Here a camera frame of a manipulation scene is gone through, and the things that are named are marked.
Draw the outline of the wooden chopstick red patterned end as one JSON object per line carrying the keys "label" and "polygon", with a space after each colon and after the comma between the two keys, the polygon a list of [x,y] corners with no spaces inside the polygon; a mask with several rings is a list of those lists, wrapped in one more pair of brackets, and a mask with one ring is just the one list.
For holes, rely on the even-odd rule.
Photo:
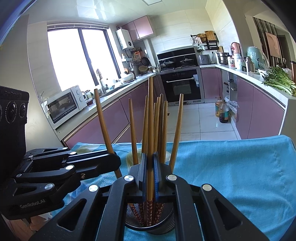
{"label": "wooden chopstick red patterned end", "polygon": [[110,137],[106,128],[104,116],[103,116],[103,110],[101,107],[100,99],[99,99],[99,92],[98,89],[94,90],[94,96],[95,96],[95,101],[96,101],[96,108],[97,108],[97,113],[98,113],[98,118],[101,126],[101,132],[103,135],[104,143],[107,149],[107,152],[109,154],[115,154],[113,147],[111,145]]}

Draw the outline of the kitchen faucet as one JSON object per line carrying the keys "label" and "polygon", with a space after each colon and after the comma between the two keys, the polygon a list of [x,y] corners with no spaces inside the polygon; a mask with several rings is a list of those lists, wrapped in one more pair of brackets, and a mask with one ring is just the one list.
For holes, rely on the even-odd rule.
{"label": "kitchen faucet", "polygon": [[106,94],[106,90],[105,90],[105,87],[104,87],[103,82],[102,82],[102,79],[103,79],[103,78],[102,78],[102,75],[101,75],[101,72],[100,72],[99,69],[96,70],[96,74],[97,74],[98,77],[99,77],[99,83],[100,83],[100,86],[101,86],[102,92],[103,92],[104,94]]}

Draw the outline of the blue tablecloth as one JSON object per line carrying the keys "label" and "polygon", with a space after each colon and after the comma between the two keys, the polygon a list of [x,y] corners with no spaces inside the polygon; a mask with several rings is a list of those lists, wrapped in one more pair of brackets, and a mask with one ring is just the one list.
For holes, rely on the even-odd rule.
{"label": "blue tablecloth", "polygon": [[287,136],[181,142],[174,173],[212,185],[270,240],[295,218],[295,144]]}

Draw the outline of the white microwave oven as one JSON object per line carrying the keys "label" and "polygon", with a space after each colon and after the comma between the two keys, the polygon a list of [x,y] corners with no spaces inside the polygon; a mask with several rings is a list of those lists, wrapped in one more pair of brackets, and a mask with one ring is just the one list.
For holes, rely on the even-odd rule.
{"label": "white microwave oven", "polygon": [[79,86],[73,86],[47,99],[45,114],[53,129],[82,111],[87,106]]}

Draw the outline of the black mesh utensil cup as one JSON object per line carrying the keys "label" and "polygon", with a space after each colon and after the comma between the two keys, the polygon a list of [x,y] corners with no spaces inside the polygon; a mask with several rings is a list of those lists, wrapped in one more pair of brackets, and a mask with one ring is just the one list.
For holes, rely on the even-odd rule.
{"label": "black mesh utensil cup", "polygon": [[165,203],[157,224],[141,226],[135,214],[139,214],[138,203],[127,206],[125,226],[138,232],[148,232],[153,235],[164,235],[175,228],[175,216],[172,203]]}

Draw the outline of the cooking oil bottle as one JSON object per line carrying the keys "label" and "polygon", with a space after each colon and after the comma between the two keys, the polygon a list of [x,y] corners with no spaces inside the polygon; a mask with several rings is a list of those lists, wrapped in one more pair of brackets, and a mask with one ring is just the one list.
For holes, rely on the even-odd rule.
{"label": "cooking oil bottle", "polygon": [[222,101],[219,108],[219,121],[227,123],[229,121],[229,108],[226,101]]}

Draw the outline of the purple lower cabinets right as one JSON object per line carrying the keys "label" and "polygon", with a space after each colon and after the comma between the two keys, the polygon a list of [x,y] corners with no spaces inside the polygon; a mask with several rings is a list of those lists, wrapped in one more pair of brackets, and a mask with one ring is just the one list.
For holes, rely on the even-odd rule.
{"label": "purple lower cabinets right", "polygon": [[271,137],[281,134],[287,109],[287,98],[278,90],[262,84],[258,74],[224,66],[201,67],[205,98],[223,95],[227,84],[236,87],[228,90],[236,96],[236,130],[241,139]]}

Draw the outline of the white water heater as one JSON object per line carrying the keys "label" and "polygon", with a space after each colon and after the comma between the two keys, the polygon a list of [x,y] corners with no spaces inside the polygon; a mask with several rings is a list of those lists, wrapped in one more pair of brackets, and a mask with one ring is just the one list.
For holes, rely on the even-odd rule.
{"label": "white water heater", "polygon": [[120,28],[116,31],[116,34],[122,50],[134,48],[134,45],[128,30]]}

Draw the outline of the black built-in oven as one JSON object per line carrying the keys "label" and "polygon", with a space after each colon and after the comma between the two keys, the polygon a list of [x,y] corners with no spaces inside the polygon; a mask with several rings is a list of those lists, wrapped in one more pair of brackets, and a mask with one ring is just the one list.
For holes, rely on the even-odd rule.
{"label": "black built-in oven", "polygon": [[184,104],[204,103],[204,88],[199,67],[180,68],[160,73],[166,100],[178,105],[180,94]]}

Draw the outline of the purple upper cabinet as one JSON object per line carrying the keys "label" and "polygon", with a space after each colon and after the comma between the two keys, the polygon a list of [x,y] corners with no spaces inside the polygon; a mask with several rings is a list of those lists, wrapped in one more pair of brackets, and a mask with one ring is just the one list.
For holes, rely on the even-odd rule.
{"label": "purple upper cabinet", "polygon": [[142,16],[122,26],[123,29],[128,30],[132,41],[138,41],[149,38],[154,35],[150,18]]}

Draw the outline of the black gas stove hood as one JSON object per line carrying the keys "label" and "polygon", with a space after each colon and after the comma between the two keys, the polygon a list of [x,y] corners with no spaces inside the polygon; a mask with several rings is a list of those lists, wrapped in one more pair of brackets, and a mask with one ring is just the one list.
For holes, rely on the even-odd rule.
{"label": "black gas stove hood", "polygon": [[197,52],[194,47],[172,49],[157,54],[162,71],[198,66]]}

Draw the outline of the green leafy vegetables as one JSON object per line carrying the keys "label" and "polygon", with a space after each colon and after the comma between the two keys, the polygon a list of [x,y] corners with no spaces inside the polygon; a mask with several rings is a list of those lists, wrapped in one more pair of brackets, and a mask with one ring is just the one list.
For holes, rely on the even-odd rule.
{"label": "green leafy vegetables", "polygon": [[280,66],[275,66],[267,70],[263,79],[264,85],[276,88],[295,97],[295,82],[291,80]]}

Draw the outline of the steel cooking pot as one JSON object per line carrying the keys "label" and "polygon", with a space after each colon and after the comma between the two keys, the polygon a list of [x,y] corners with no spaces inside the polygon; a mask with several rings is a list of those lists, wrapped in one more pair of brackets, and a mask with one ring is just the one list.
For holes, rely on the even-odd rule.
{"label": "steel cooking pot", "polygon": [[229,57],[229,53],[228,52],[217,52],[216,53],[216,58],[217,58],[217,62],[220,65],[228,65],[228,57]]}

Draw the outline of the mint green appliance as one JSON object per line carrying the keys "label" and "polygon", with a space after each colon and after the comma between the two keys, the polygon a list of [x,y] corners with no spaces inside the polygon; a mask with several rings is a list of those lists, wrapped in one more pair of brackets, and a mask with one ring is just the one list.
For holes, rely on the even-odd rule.
{"label": "mint green appliance", "polygon": [[247,48],[247,56],[251,58],[255,69],[267,69],[268,63],[265,54],[255,46]]}

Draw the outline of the black wall shelf rack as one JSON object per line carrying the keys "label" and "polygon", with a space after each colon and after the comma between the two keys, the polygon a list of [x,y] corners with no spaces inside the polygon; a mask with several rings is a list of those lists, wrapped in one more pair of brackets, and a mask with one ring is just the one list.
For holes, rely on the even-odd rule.
{"label": "black wall shelf rack", "polygon": [[214,31],[205,31],[190,37],[197,52],[219,50],[219,40]]}

